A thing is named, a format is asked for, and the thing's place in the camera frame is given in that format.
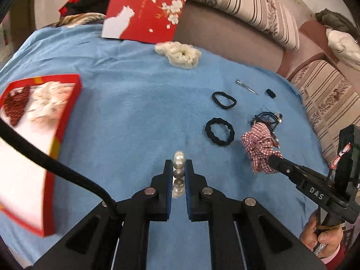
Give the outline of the right hand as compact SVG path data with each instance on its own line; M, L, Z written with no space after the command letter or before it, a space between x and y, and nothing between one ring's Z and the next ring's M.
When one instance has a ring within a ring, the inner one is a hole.
M315 232L317 229L316 225L317 213L314 211L300 234L300 241L311 251L314 250L318 243L325 244L325 248L318 255L320 259L325 259L338 253L344 235L342 228L336 227L317 234Z

